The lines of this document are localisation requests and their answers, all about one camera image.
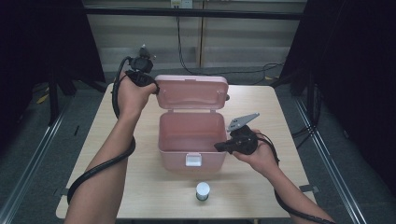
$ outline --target handheld controller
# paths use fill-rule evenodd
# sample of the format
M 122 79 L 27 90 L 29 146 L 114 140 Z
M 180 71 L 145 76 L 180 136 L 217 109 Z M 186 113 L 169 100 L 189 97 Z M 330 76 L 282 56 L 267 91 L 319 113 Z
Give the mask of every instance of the handheld controller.
M 247 125 L 242 126 L 237 130 L 230 133 L 232 139 L 226 142 L 216 143 L 215 148 L 217 151 L 227 151 L 232 154 L 234 151 L 250 155 L 258 145 L 259 138 L 250 130 Z
M 125 71 L 125 74 L 128 78 L 132 80 L 132 82 L 138 87 L 145 87 L 151 83 L 154 83 L 157 87 L 157 90 L 153 94 L 158 94 L 160 92 L 160 87 L 158 83 L 154 80 L 153 77 L 149 76 L 148 73 L 151 72 L 153 67 L 151 61 L 151 55 L 149 51 L 146 49 L 146 46 L 143 45 L 139 50 L 139 56 L 136 58 L 125 57 L 121 64 L 119 71 L 116 74 L 116 78 L 114 80 L 113 91 L 112 91 L 112 104 L 114 113 L 118 118 L 120 115 L 120 109 L 118 104 L 118 95 L 119 95 L 119 86 L 122 78 L 120 78 L 120 73 L 122 71 L 122 67 L 124 66 L 125 62 L 128 61 L 128 64 L 131 66 L 131 69 Z

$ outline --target black curtain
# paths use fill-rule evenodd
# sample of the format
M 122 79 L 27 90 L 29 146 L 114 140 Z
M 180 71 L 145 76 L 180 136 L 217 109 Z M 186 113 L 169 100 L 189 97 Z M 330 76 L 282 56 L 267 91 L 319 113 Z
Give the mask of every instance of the black curtain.
M 300 23 L 281 75 L 295 75 L 291 90 L 298 93 L 312 74 L 325 104 L 394 195 L 395 8 L 391 0 L 308 1 L 304 13 L 330 16 Z
M 35 10 L 51 4 L 83 6 L 80 0 L 0 2 L 2 149 L 32 99 L 33 86 L 48 82 L 50 71 L 66 94 L 75 92 L 72 78 L 105 81 L 87 16 Z

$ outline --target box latch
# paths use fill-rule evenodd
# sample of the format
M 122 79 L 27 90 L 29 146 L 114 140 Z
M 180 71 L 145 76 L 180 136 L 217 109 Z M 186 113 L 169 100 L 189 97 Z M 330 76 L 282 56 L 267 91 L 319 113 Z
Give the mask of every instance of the box latch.
M 186 166 L 202 166 L 202 156 L 200 153 L 187 153 Z

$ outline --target black cable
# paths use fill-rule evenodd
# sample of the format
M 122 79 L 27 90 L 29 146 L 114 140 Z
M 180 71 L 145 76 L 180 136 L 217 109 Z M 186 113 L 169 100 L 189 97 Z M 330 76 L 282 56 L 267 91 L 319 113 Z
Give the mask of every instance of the black cable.
M 67 192 L 67 203 L 70 203 L 70 201 L 73 198 L 73 195 L 75 193 L 75 191 L 78 189 L 78 187 L 84 183 L 86 180 L 88 180 L 89 178 L 93 177 L 94 175 L 98 174 L 99 172 L 105 170 L 106 168 L 128 158 L 133 152 L 134 149 L 136 147 L 136 142 L 134 140 L 134 137 L 132 138 L 132 143 L 131 143 L 131 147 L 128 148 L 128 150 L 126 150 L 124 153 L 120 154 L 119 156 L 109 160 L 109 161 L 105 161 L 93 168 L 91 168 L 91 170 L 85 172 L 83 175 L 81 175 L 78 179 L 75 180 L 75 182 L 72 184 L 72 186 L 70 187 L 69 191 Z
M 120 109 L 119 109 L 119 105 L 118 105 L 118 93 L 119 93 L 119 86 L 120 86 L 120 82 L 126 77 L 123 77 L 122 79 L 120 79 L 120 73 L 122 71 L 122 67 L 124 66 L 126 61 L 131 61 L 132 58 L 131 57 L 125 57 L 121 64 L 120 64 L 120 68 L 119 71 L 116 74 L 115 80 L 114 80 L 114 84 L 113 84 L 113 91 L 112 91 L 112 104 L 113 104 L 113 109 L 114 109 L 114 113 L 116 114 L 116 117 L 119 117 L 120 114 Z M 119 156 L 109 160 L 109 161 L 105 161 L 93 168 L 91 168 L 91 170 L 85 172 L 84 174 L 82 174 L 78 179 L 75 180 L 75 182 L 72 184 L 72 186 L 70 187 L 69 191 L 67 191 L 67 203 L 70 203 L 70 201 L 73 198 L 74 193 L 76 192 L 76 190 L 78 189 L 78 187 L 84 183 L 86 180 L 88 180 L 89 178 L 93 177 L 94 175 L 98 174 L 99 172 L 105 170 L 106 168 L 128 158 L 133 152 L 134 149 L 136 148 L 136 141 L 134 140 L 134 137 L 132 138 L 132 142 L 131 142 L 131 146 L 122 154 L 120 154 Z
M 292 133 L 292 134 L 291 134 L 291 137 L 292 137 L 292 138 L 299 137 L 299 136 L 301 136 L 301 135 L 303 135 L 303 134 L 306 134 L 306 133 L 308 132 L 308 130 L 309 130 L 309 128 L 304 127 L 304 128 L 302 128 L 300 131 L 298 131 L 297 133 Z
M 310 135 L 311 135 L 311 133 L 308 134 L 308 135 L 303 139 L 303 141 L 301 141 L 301 143 L 300 143 L 298 146 L 296 146 L 297 150 L 300 148 L 300 146 L 303 145 L 303 143 L 305 143 L 306 140 L 308 140 L 308 138 L 309 138 Z
M 220 76 L 220 75 L 229 75 L 229 74 L 252 74 L 252 73 L 260 73 L 263 72 L 263 77 L 259 80 L 256 81 L 254 83 L 250 83 L 250 84 L 244 84 L 244 85 L 256 85 L 260 82 L 262 82 L 265 79 L 265 71 L 273 69 L 275 67 L 278 67 L 280 65 L 283 65 L 284 63 L 268 63 L 266 65 L 264 65 L 262 67 L 262 69 L 260 70 L 255 70 L 255 71 L 233 71 L 233 72 L 221 72 L 221 73 L 211 73 L 211 74 L 207 74 L 207 73 L 200 73 L 200 72 L 193 72 L 191 71 L 189 68 L 187 68 L 186 64 L 184 63 L 184 59 L 183 59 L 183 52 L 182 52 L 182 47 L 181 47 L 181 38 L 180 38 L 180 18 L 176 17 L 177 20 L 177 43 L 178 43 L 178 58 L 180 60 L 180 64 L 181 66 L 184 68 L 184 70 L 186 70 L 188 73 L 190 73 L 191 75 L 194 76 Z
M 318 89 L 318 86 L 315 86 L 315 115 L 314 115 L 314 120 L 312 120 L 312 125 L 318 126 L 319 118 L 320 118 L 320 111 L 321 111 L 321 105 L 322 105 L 322 94 L 320 93 L 320 90 Z
M 276 160 L 276 164 L 279 165 L 279 158 L 277 157 L 276 149 L 275 149 L 275 146 L 274 146 L 273 142 L 271 141 L 271 139 L 263 133 L 258 133 L 258 134 L 265 137 L 265 138 L 258 138 L 258 139 L 263 141 L 264 143 L 266 143 L 271 148 L 271 150 L 273 151 L 273 154 L 274 154 L 274 159 Z M 319 224 L 335 224 L 334 222 L 331 222 L 327 219 L 324 219 L 321 217 L 314 217 L 314 216 L 308 215 L 306 213 L 302 213 L 302 212 L 292 209 L 291 207 L 289 207 L 287 204 L 285 204 L 282 201 L 280 196 L 277 194 L 276 190 L 274 190 L 274 192 L 275 192 L 275 197 L 276 197 L 277 202 L 288 213 L 295 215 L 297 217 L 303 218 L 305 220 L 319 223 Z

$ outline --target open lid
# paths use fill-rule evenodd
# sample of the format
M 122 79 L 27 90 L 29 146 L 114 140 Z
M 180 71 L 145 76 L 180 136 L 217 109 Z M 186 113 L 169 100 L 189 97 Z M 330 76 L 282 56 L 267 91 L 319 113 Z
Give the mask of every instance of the open lid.
M 158 104 L 163 109 L 221 109 L 227 97 L 224 77 L 159 75 Z

